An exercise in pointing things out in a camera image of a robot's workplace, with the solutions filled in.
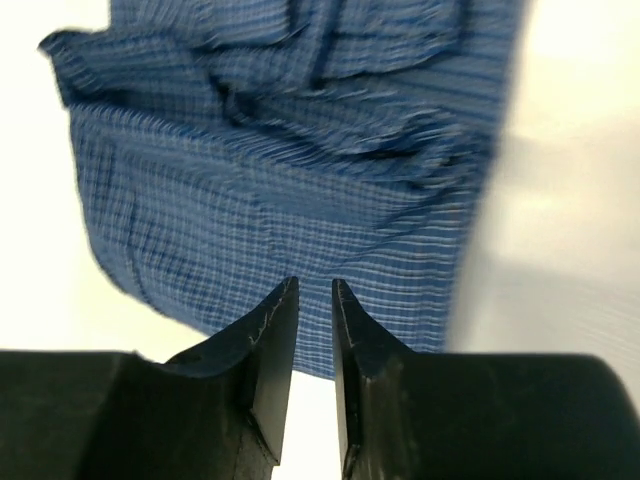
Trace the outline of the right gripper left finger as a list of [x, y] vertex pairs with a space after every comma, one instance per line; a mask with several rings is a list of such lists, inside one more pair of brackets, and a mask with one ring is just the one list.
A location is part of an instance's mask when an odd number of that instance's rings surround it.
[[5, 479], [267, 479], [280, 463], [299, 312], [288, 278], [164, 363], [3, 351]]

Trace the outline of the blue checked long sleeve shirt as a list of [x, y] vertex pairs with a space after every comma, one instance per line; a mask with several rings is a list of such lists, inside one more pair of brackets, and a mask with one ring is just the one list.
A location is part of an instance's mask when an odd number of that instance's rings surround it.
[[331, 284], [446, 343], [522, 1], [115, 1], [40, 42], [88, 242], [122, 291], [212, 334], [287, 277], [294, 366], [333, 373]]

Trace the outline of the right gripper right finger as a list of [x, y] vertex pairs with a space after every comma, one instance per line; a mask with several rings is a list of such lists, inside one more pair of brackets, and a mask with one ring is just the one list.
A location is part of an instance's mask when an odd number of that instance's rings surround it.
[[639, 418], [582, 354], [411, 350], [343, 280], [333, 351], [346, 479], [635, 479]]

